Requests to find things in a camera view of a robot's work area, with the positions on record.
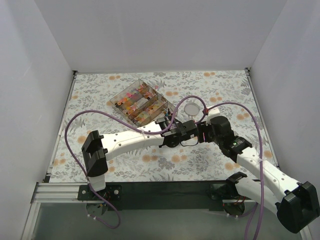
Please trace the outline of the clear compartment candy box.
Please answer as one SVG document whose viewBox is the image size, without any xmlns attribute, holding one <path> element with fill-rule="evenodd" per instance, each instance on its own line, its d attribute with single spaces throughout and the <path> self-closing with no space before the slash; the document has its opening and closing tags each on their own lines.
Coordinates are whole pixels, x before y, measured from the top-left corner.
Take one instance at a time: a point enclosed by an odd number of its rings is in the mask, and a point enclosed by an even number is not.
<svg viewBox="0 0 320 240">
<path fill-rule="evenodd" d="M 138 79 L 110 99 L 112 107 L 131 125 L 142 127 L 172 115 L 175 106 L 146 82 Z"/>
</svg>

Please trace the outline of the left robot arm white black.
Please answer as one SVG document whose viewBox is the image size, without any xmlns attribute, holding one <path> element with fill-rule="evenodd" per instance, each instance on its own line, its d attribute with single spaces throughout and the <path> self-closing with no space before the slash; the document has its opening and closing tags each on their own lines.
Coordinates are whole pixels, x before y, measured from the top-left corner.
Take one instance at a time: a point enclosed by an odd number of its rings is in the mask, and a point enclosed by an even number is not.
<svg viewBox="0 0 320 240">
<path fill-rule="evenodd" d="M 92 131 L 81 148 L 88 183 L 91 185 L 89 194 L 95 200 L 101 200 L 106 196 L 107 162 L 115 157 L 151 146 L 174 148 L 181 142 L 190 140 L 199 134 L 193 120 L 180 122 L 176 119 L 168 130 L 159 134 L 151 134 L 151 132 L 164 130 L 170 121 L 170 117 L 159 118 L 139 127 L 138 132 L 127 130 L 120 133 L 100 134 L 97 130 Z"/>
</svg>

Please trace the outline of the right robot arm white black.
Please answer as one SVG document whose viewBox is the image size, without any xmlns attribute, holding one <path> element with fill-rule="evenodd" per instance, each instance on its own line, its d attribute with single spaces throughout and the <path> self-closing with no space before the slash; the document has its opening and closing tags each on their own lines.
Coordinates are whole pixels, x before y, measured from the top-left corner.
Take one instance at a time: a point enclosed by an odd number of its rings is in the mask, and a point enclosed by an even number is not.
<svg viewBox="0 0 320 240">
<path fill-rule="evenodd" d="M 235 135 L 229 120 L 216 116 L 197 125 L 200 143 L 214 142 L 226 157 L 246 168 L 271 191 L 276 200 L 272 206 L 280 223 L 290 232 L 298 233 L 320 216 L 315 186 L 298 182 L 277 167 L 259 158 L 257 150 L 245 138 Z"/>
</svg>

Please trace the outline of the round metal jar lid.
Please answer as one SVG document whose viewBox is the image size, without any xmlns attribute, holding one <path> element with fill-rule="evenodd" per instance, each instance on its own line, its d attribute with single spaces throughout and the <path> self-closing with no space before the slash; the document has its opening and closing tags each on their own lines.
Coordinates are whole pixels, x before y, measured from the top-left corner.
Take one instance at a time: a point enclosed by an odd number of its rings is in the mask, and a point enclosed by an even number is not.
<svg viewBox="0 0 320 240">
<path fill-rule="evenodd" d="M 196 103 L 190 102 L 184 106 L 184 112 L 189 116 L 196 116 L 200 113 L 200 107 Z"/>
</svg>

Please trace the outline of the floral table mat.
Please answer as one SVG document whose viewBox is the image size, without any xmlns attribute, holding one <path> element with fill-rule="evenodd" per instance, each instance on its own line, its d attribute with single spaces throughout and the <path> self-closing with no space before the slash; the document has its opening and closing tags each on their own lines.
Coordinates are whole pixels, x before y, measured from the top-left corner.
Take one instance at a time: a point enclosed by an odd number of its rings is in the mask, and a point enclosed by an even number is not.
<svg viewBox="0 0 320 240">
<path fill-rule="evenodd" d="M 94 130 L 102 134 L 126 130 L 118 123 L 121 115 L 113 109 L 110 100 L 139 79 L 179 106 L 178 118 L 183 122 L 190 119 L 184 112 L 187 103 L 219 105 L 234 133 L 262 150 L 265 161 L 278 164 L 251 83 L 243 70 L 79 74 L 64 116 L 70 128 L 61 133 L 52 163 L 51 183 L 85 181 L 81 170 L 83 143 Z M 110 160 L 107 165 L 107 182 L 224 180 L 236 172 L 246 171 L 225 157 L 214 143 L 199 144 L 196 139 L 175 148 L 152 146 L 133 150 Z"/>
</svg>

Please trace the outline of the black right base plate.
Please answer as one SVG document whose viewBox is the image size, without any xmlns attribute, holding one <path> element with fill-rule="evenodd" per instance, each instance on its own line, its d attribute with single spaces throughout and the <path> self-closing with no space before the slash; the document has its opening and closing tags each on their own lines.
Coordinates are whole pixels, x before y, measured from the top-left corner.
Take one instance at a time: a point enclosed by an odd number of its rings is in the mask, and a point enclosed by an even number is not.
<svg viewBox="0 0 320 240">
<path fill-rule="evenodd" d="M 210 185 L 209 196 L 222 202 L 222 209 L 231 216 L 241 216 L 245 213 L 245 197 L 240 195 L 234 184 L 214 183 Z"/>
</svg>

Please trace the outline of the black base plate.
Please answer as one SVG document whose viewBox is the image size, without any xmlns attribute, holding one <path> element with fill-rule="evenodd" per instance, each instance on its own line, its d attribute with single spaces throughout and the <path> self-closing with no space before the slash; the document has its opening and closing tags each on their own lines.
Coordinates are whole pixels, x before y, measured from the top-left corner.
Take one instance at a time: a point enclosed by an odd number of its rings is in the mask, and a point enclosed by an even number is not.
<svg viewBox="0 0 320 240">
<path fill-rule="evenodd" d="M 222 209 L 231 216 L 241 216 L 245 213 L 245 197 L 240 195 L 234 184 L 214 183 L 210 185 L 209 196 L 222 202 Z"/>
<path fill-rule="evenodd" d="M 97 191 L 97 194 L 113 204 L 121 199 L 122 186 L 117 184 L 107 184 L 104 189 Z M 77 200 L 99 201 L 100 198 L 93 193 L 88 185 L 80 185 L 77 194 Z"/>
</svg>

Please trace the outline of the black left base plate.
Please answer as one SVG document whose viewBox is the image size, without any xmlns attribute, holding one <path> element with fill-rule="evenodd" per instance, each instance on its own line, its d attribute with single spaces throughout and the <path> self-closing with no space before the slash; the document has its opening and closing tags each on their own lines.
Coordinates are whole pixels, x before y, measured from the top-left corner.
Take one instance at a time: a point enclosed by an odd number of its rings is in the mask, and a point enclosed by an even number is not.
<svg viewBox="0 0 320 240">
<path fill-rule="evenodd" d="M 104 189 L 97 191 L 97 194 L 113 204 L 121 199 L 122 186 L 117 184 L 107 184 Z M 77 200 L 99 201 L 100 198 L 93 193 L 88 185 L 80 185 L 77 194 Z"/>
</svg>

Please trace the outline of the aluminium frame rail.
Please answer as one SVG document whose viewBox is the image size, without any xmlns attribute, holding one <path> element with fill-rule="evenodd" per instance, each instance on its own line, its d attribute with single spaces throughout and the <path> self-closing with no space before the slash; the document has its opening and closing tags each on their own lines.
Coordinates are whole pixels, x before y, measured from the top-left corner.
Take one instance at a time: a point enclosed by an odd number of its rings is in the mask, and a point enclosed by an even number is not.
<svg viewBox="0 0 320 240">
<path fill-rule="evenodd" d="M 78 195 L 86 195 L 87 190 L 80 190 L 83 183 L 37 183 L 31 198 L 30 209 L 22 232 L 22 240 L 34 237 L 36 222 L 41 204 L 98 204 L 98 200 L 79 200 Z"/>
</svg>

